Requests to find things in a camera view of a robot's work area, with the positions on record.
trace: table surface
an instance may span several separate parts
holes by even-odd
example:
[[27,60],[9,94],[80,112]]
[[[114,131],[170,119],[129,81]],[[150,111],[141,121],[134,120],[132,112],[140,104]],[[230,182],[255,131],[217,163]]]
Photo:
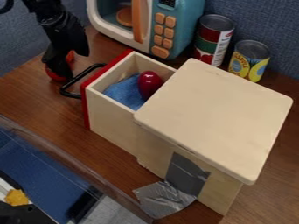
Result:
[[[75,74],[93,63],[107,63],[127,48],[92,27],[87,28],[87,35],[91,55],[76,56]],[[45,75],[40,59],[38,56],[0,78],[0,114],[56,144],[133,199],[132,190],[158,181],[132,155],[84,128],[80,101],[59,94],[61,84]],[[165,63],[178,68],[186,60],[181,56]],[[256,184],[241,189],[225,217],[196,202],[155,223],[298,222],[299,80],[267,72],[260,84],[292,97],[294,105]]]

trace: duct tape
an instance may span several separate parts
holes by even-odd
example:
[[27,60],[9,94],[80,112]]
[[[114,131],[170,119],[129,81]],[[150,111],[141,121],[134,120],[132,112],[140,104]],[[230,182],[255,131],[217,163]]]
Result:
[[185,209],[195,201],[209,175],[210,172],[174,153],[164,182],[147,185],[133,192],[145,213],[154,219],[162,219]]

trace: yellow can label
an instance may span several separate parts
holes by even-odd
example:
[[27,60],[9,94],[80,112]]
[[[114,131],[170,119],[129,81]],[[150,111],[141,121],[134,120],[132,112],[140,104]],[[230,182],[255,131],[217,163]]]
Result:
[[233,54],[228,71],[231,74],[239,75],[242,78],[248,78],[253,82],[258,82],[264,74],[266,66],[270,59],[257,60],[247,59],[238,52]]
[[249,70],[250,65],[247,59],[238,52],[235,52],[229,65],[229,72],[245,78],[249,74]]
[[270,59],[262,60],[259,64],[253,66],[249,73],[249,80],[258,82],[266,70],[266,66]]

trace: tin can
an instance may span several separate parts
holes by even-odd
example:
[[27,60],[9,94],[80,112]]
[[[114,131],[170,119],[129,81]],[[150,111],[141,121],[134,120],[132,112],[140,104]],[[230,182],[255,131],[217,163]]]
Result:
[[203,16],[195,38],[195,58],[214,67],[221,66],[233,30],[233,21],[228,17],[216,14]]
[[235,46],[228,71],[253,82],[258,82],[264,74],[270,51],[261,42],[242,40]]

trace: box lid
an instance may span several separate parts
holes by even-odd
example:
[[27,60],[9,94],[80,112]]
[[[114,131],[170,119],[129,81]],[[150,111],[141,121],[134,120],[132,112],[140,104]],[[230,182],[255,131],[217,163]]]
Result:
[[189,59],[135,113],[135,119],[252,185],[292,103],[286,95]]

